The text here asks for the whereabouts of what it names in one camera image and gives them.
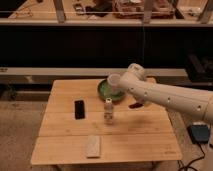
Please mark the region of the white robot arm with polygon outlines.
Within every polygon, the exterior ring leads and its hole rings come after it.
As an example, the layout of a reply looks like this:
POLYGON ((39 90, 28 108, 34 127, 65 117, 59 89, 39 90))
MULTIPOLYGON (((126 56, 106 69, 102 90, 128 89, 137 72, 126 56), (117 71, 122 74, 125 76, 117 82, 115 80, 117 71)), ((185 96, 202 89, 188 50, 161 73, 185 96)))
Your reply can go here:
POLYGON ((137 100, 149 101, 213 124, 213 92, 143 81, 144 68, 132 63, 118 87, 137 100))

